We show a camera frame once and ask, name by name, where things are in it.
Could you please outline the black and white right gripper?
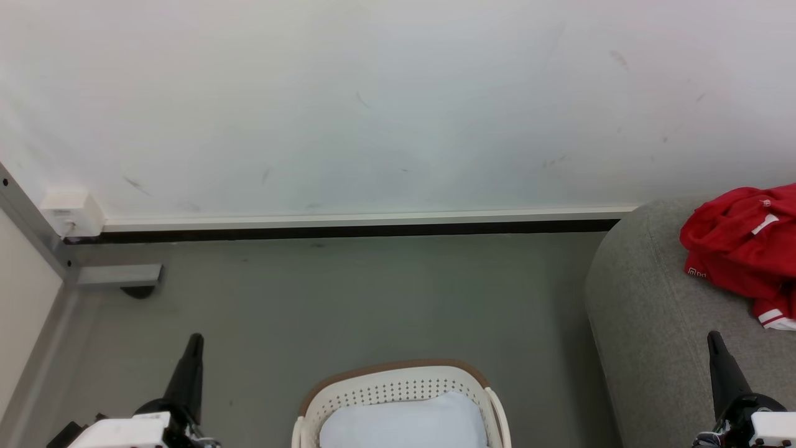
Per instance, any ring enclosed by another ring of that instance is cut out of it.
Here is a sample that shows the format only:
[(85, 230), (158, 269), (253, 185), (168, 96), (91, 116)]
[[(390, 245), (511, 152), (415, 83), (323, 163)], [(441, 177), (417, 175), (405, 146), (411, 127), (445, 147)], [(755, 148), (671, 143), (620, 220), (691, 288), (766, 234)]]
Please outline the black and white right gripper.
[(719, 331), (707, 336), (716, 425), (696, 435), (694, 447), (794, 447), (795, 412), (767, 395), (751, 393)]

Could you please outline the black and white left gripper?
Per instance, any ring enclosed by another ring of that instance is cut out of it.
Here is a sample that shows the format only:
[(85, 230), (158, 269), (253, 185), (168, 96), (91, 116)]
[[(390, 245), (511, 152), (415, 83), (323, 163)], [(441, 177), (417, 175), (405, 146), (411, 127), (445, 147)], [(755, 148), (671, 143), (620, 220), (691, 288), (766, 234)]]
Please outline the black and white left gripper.
[(97, 414), (91, 425), (68, 423), (48, 447), (219, 447), (202, 434), (203, 349), (201, 334), (191, 334), (163, 399), (141, 406), (127, 419)]

